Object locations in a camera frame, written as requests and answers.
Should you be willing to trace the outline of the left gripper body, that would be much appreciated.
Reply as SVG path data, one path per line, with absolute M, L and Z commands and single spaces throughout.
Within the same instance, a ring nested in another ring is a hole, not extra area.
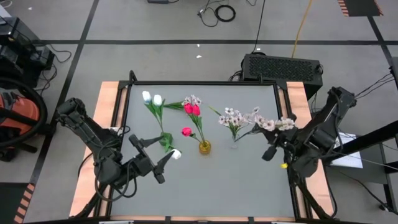
M 132 134 L 129 136 L 129 141 L 130 143 L 137 149 L 139 152 L 138 155 L 136 155 L 132 160 L 133 164 L 135 165 L 135 171 L 138 175 L 140 176 L 146 176 L 149 172 L 154 173 L 154 168 L 155 165 L 150 159 L 150 157 L 147 155 L 146 151 L 144 150 L 145 147 L 142 147 L 142 145 L 139 142 L 140 139 L 137 138 L 135 134 Z M 156 181 L 158 181 L 159 184 L 163 184 L 165 182 L 165 178 L 163 174 L 154 174 L 154 177 Z

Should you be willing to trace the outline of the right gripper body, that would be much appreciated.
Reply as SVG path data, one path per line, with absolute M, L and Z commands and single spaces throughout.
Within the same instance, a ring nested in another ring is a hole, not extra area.
M 278 139 L 274 144 L 269 144 L 268 149 L 262 156 L 265 161 L 270 161 L 276 154 L 277 148 L 282 148 L 289 156 L 288 161 L 296 161 L 299 156 L 299 128 L 296 126 L 296 115 L 289 116 L 288 118 L 281 118 L 276 121 L 265 119 L 261 123 L 261 128 L 273 131 L 277 128 L 280 131 Z

